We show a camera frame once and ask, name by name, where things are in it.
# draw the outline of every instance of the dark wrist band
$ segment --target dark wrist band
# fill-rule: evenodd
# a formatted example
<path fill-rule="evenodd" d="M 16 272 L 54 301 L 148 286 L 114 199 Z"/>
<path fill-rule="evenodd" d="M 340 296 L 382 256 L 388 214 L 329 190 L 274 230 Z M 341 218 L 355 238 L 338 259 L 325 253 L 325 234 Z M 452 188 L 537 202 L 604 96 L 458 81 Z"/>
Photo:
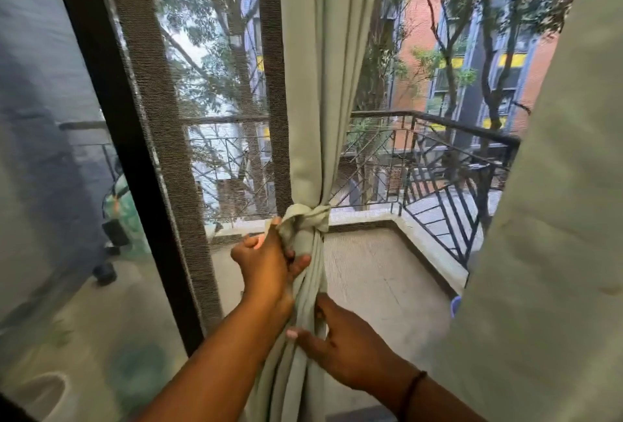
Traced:
<path fill-rule="evenodd" d="M 407 392 L 404 395 L 404 399 L 402 400 L 402 404 L 400 404 L 400 410 L 398 411 L 397 417 L 399 422 L 405 422 L 407 420 L 407 411 L 409 410 L 409 403 L 411 402 L 411 397 L 413 393 L 416 391 L 417 385 L 420 381 L 422 381 L 428 373 L 426 371 L 420 371 L 415 378 L 411 380 L 409 387 L 407 388 Z"/>

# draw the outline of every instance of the purple plastic object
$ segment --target purple plastic object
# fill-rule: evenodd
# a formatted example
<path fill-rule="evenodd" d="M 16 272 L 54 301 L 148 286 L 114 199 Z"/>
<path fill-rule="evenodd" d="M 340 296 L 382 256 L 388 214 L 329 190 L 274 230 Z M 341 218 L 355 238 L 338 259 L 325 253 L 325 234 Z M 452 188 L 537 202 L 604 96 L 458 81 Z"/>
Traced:
<path fill-rule="evenodd" d="M 450 315 L 454 319 L 454 316 L 457 315 L 458 307 L 461 305 L 461 297 L 458 295 L 453 300 L 450 301 Z"/>

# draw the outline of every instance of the forearm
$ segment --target forearm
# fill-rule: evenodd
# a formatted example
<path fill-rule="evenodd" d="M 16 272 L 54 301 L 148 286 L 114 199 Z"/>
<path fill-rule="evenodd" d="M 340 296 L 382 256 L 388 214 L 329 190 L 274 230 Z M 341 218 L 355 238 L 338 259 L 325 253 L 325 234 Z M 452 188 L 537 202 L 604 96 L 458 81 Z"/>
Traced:
<path fill-rule="evenodd" d="M 279 329 L 270 304 L 243 300 L 145 410 L 140 422 L 235 421 Z"/>
<path fill-rule="evenodd" d="M 407 394 L 413 379 L 419 374 L 414 365 L 396 355 L 396 361 L 384 377 L 370 390 L 378 401 L 395 415 L 405 411 L 404 422 L 426 420 L 429 422 L 485 422 L 477 413 L 463 404 L 453 394 L 426 376 Z"/>

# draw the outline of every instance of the black metal railing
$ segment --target black metal railing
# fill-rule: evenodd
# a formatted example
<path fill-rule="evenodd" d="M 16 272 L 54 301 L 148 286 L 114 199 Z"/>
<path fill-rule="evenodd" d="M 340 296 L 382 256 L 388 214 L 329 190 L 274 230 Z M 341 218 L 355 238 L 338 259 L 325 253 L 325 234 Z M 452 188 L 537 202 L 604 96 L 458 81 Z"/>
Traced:
<path fill-rule="evenodd" d="M 275 179 L 269 116 L 184 122 L 206 222 L 234 226 L 276 214 L 275 182 L 289 179 Z M 353 112 L 330 203 L 336 210 L 388 209 L 413 220 L 467 266 L 486 235 L 519 143 L 424 112 Z"/>

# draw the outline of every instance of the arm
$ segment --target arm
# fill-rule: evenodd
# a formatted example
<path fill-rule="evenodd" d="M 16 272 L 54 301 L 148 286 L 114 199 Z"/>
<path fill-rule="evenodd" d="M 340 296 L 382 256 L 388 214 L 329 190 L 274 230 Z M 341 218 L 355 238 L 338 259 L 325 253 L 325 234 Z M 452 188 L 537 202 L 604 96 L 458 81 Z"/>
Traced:
<path fill-rule="evenodd" d="M 242 302 L 145 409 L 139 422 L 234 422 L 247 402 L 257 371 L 290 316 L 290 285 L 310 262 L 288 266 L 273 221 L 261 247 L 246 237 L 232 249 L 244 279 Z"/>
<path fill-rule="evenodd" d="M 289 329 L 287 336 L 340 383 L 369 393 L 395 415 L 405 410 L 405 422 L 484 422 L 429 377 L 407 394 L 420 373 L 414 365 L 396 355 L 370 324 L 326 294 L 318 295 L 316 307 L 329 326 L 326 340 L 303 329 Z"/>

